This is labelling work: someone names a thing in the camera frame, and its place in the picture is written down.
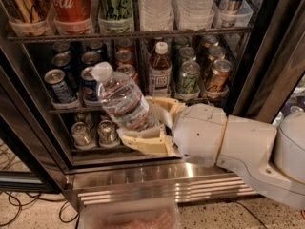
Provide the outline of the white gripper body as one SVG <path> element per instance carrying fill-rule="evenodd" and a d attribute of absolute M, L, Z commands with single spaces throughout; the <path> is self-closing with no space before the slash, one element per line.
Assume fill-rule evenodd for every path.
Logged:
<path fill-rule="evenodd" d="M 226 113 L 206 104 L 180 112 L 173 124 L 173 142 L 185 162 L 213 167 L 226 128 Z"/>

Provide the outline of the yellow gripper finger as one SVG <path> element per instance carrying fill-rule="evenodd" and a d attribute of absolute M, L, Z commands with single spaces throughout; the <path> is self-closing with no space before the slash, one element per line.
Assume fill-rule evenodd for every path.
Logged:
<path fill-rule="evenodd" d="M 178 156 L 173 138 L 167 135 L 166 127 L 161 124 L 144 131 L 117 130 L 122 143 L 145 155 Z"/>
<path fill-rule="evenodd" d="M 168 97 L 146 96 L 153 113 L 158 120 L 171 128 L 177 115 L 186 108 L 186 104 Z"/>

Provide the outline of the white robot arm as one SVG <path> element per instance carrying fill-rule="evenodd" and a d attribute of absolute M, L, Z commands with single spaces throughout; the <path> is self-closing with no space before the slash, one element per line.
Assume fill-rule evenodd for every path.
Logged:
<path fill-rule="evenodd" d="M 145 155 L 224 168 L 260 195 L 305 209 L 303 113 L 288 115 L 276 127 L 207 104 L 188 107 L 164 97 L 148 101 L 161 125 L 140 132 L 120 129 L 126 146 Z"/>

